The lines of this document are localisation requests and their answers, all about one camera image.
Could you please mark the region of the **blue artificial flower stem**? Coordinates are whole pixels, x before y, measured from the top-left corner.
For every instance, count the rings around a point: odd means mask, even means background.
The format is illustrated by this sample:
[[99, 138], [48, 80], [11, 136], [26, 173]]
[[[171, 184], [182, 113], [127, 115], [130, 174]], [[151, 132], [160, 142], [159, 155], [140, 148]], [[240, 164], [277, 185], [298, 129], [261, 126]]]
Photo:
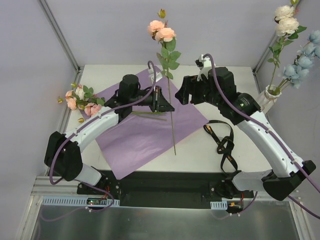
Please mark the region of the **blue artificial flower stem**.
[[288, 86], [298, 89], [307, 79], [316, 58], [320, 58], [319, 30], [312, 31], [309, 34], [307, 44], [297, 51], [294, 62], [284, 67], [282, 73], [283, 80], [276, 87], [275, 93], [280, 94]]

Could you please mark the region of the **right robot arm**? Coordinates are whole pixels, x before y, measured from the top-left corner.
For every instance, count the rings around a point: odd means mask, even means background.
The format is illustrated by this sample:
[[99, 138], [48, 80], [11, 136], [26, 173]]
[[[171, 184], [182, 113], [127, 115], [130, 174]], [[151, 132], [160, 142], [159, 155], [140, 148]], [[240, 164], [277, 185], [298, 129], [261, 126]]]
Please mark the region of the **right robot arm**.
[[216, 190], [225, 198], [237, 197], [242, 191], [263, 191], [282, 201], [315, 169], [311, 160], [296, 155], [274, 131], [259, 104], [248, 93], [237, 91], [234, 75], [226, 67], [215, 68], [219, 86], [215, 85], [211, 67], [198, 75], [183, 77], [175, 97], [182, 105], [208, 103], [242, 130], [264, 155], [270, 170], [231, 173]]

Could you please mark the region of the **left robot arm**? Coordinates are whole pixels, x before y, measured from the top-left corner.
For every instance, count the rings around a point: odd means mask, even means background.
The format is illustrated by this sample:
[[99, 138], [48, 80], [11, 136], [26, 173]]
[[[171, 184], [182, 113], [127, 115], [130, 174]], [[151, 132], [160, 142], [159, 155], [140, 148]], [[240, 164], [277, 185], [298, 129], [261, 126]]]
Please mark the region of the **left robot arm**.
[[152, 113], [175, 110], [165, 99], [160, 86], [153, 84], [141, 89], [136, 75], [125, 75], [115, 94], [96, 114], [73, 130], [65, 133], [56, 131], [50, 135], [44, 163], [49, 167], [51, 184], [58, 183], [53, 179], [53, 175], [58, 175], [68, 182], [86, 183], [94, 194], [102, 194], [106, 188], [103, 175], [94, 167], [83, 163], [82, 152], [103, 132], [128, 117], [134, 106], [147, 106]]

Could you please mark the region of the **black printed ribbon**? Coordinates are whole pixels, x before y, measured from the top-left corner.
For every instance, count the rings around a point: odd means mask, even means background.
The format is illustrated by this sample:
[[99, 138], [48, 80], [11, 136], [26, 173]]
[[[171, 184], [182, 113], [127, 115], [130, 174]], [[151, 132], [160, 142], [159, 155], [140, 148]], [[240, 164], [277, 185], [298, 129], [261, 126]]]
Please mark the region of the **black printed ribbon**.
[[[227, 125], [230, 130], [229, 135], [226, 135], [225, 137], [220, 139], [216, 135], [216, 133], [213, 131], [210, 124]], [[235, 147], [235, 144], [234, 144], [234, 131], [231, 125], [221, 120], [210, 120], [207, 124], [203, 125], [203, 129], [207, 134], [209, 134], [213, 138], [213, 140], [217, 144], [217, 149], [216, 149], [217, 153], [219, 155], [222, 155], [221, 162], [220, 162], [220, 169], [222, 170], [222, 172], [226, 175], [229, 174], [224, 170], [224, 163], [226, 160], [232, 165], [232, 167], [234, 168], [234, 171], [236, 172], [238, 170], [238, 164], [234, 159], [234, 157], [232, 156], [232, 151]]]

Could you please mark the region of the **white artificial rose stem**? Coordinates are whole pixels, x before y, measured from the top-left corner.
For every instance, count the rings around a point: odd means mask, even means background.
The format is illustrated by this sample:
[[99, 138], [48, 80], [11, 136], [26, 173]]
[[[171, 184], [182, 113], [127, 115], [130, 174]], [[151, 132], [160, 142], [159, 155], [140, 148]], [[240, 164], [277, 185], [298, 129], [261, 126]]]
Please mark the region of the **white artificial rose stem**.
[[275, 25], [275, 34], [278, 40], [269, 47], [272, 53], [272, 57], [267, 60], [267, 62], [273, 64], [272, 77], [267, 91], [271, 95], [278, 95], [281, 92], [281, 88], [287, 81], [282, 80], [278, 86], [272, 89], [272, 84], [275, 78], [276, 70], [280, 68], [280, 54], [284, 47], [293, 43], [299, 37], [299, 33], [305, 31], [307, 28], [300, 26], [300, 23], [295, 18], [298, 13], [298, 3], [299, 0], [290, 0], [289, 5], [282, 5], [275, 9], [273, 14], [273, 21]]

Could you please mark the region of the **peach artificial rose stem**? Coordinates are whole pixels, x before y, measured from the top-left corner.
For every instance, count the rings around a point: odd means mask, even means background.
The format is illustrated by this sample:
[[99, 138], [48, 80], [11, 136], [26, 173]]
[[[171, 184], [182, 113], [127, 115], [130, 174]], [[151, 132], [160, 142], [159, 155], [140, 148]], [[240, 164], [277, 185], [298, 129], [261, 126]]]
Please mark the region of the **peach artificial rose stem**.
[[176, 50], [177, 35], [176, 32], [168, 26], [165, 9], [161, 8], [157, 12], [157, 16], [159, 17], [159, 20], [152, 20], [147, 26], [147, 32], [154, 41], [161, 44], [160, 52], [157, 52], [156, 56], [162, 67], [161, 74], [167, 79], [169, 103], [171, 104], [171, 80], [174, 79], [172, 71], [180, 66], [180, 63], [178, 63], [177, 60], [181, 56], [181, 52]]

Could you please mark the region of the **pink artificial flower bunch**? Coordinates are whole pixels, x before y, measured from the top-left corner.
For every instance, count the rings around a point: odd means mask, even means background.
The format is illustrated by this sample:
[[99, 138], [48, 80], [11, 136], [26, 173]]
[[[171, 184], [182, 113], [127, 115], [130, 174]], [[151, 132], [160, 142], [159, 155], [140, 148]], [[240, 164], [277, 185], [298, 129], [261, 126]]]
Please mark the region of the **pink artificial flower bunch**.
[[[92, 117], [97, 114], [102, 107], [114, 109], [119, 106], [135, 103], [145, 97], [149, 91], [152, 93], [152, 91], [155, 90], [155, 87], [153, 88], [150, 86], [145, 89], [141, 89], [139, 82], [125, 83], [124, 81], [121, 81], [119, 88], [114, 92], [114, 95], [109, 100], [105, 100], [104, 97], [98, 97], [94, 94], [92, 87], [88, 88], [85, 85], [79, 85], [75, 90], [67, 91], [65, 94], [65, 101], [67, 103], [67, 107], [72, 111], [80, 110], [88, 117]], [[146, 99], [139, 103], [135, 103], [135, 105], [147, 106]]]

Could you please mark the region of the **purple tissue paper sheet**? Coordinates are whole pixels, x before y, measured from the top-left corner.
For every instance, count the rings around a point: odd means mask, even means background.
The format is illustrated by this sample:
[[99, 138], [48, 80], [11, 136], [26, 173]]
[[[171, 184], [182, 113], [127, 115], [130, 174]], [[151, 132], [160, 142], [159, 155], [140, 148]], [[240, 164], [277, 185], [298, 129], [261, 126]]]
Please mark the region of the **purple tissue paper sheet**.
[[92, 159], [99, 169], [111, 169], [118, 179], [143, 168], [148, 171], [191, 171], [199, 152], [196, 132], [207, 122], [191, 104], [181, 105], [174, 97], [172, 82], [161, 79], [159, 85], [174, 112], [163, 120], [139, 116], [127, 117], [96, 138], [97, 156]]

